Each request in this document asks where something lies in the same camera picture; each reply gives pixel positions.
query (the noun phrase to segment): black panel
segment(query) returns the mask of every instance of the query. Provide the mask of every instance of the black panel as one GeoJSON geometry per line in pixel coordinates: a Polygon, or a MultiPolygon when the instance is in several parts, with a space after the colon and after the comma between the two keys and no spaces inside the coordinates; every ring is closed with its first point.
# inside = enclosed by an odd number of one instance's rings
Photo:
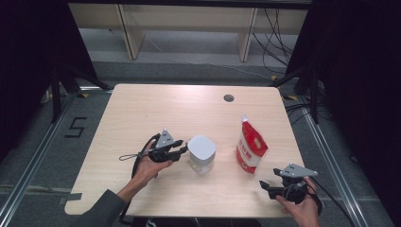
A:
{"type": "Polygon", "coordinates": [[[322,78],[330,109],[395,226],[401,226],[401,5],[354,1],[322,78]]]}
{"type": "MultiPolygon", "coordinates": [[[[1,162],[39,107],[54,67],[68,64],[91,79],[96,72],[66,2],[6,1],[0,20],[1,162]]],[[[78,89],[75,75],[58,71],[67,90],[78,89]]]]}

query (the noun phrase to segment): table hole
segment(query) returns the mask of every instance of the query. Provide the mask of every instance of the table hole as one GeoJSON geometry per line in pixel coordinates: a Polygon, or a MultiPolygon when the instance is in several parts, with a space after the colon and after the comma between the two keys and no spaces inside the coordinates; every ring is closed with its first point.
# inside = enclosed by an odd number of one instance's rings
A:
{"type": "Polygon", "coordinates": [[[234,97],[232,95],[225,95],[224,100],[226,102],[232,102],[232,101],[234,101],[234,97]]]}

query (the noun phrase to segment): metal rail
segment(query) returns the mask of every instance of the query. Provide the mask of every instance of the metal rail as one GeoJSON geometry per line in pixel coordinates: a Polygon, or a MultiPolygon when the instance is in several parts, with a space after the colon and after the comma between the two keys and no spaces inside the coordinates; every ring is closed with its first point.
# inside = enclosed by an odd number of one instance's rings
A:
{"type": "MultiPolygon", "coordinates": [[[[302,104],[306,104],[306,100],[303,96],[299,96],[299,99],[302,104]]],[[[350,217],[356,226],[369,226],[366,218],[363,216],[362,210],[360,205],[350,188],[348,182],[345,180],[344,176],[342,175],[341,169],[337,164],[336,158],[334,157],[333,153],[331,152],[330,147],[328,146],[321,128],[319,125],[315,124],[314,120],[308,114],[307,109],[303,108],[303,112],[306,117],[306,122],[309,125],[310,130],[312,131],[313,137],[315,137],[316,142],[318,143],[319,149],[322,153],[322,156],[326,162],[326,165],[333,177],[333,180],[336,184],[337,189],[340,192],[340,195],[344,201],[345,207],[350,214],[350,217]]]]}
{"type": "Polygon", "coordinates": [[[50,145],[57,134],[57,131],[59,130],[60,124],[65,117],[65,113],[75,100],[76,95],[77,94],[69,94],[67,96],[62,105],[59,118],[54,123],[51,123],[49,129],[46,132],[46,135],[44,136],[44,139],[36,149],[23,175],[12,189],[6,202],[3,204],[0,211],[0,226],[7,227],[9,225],[9,222],[11,221],[11,218],[17,210],[19,204],[21,203],[27,188],[29,187],[39,167],[41,166],[41,163],[43,162],[44,157],[49,150],[50,145]]]}

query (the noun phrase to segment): person's right hand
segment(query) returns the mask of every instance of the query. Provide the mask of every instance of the person's right hand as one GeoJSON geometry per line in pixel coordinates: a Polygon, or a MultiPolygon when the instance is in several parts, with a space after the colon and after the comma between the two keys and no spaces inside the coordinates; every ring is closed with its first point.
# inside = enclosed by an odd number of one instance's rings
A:
{"type": "MultiPolygon", "coordinates": [[[[308,188],[308,192],[314,194],[314,190],[316,190],[315,184],[311,182],[310,179],[307,177],[305,177],[304,179],[307,185],[313,188],[308,188]]],[[[286,201],[286,199],[281,196],[276,196],[275,198],[284,206],[281,211],[283,213],[290,213],[299,227],[319,226],[318,205],[309,195],[306,195],[304,200],[299,204],[294,204],[290,201],[286,201]]]]}

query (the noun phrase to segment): wrist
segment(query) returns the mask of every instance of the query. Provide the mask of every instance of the wrist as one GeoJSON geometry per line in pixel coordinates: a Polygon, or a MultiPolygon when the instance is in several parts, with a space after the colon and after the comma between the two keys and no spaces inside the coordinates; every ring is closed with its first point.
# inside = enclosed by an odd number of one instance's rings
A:
{"type": "Polygon", "coordinates": [[[146,185],[146,183],[142,183],[140,180],[132,178],[129,183],[117,193],[117,196],[124,202],[128,203],[146,185]]]}

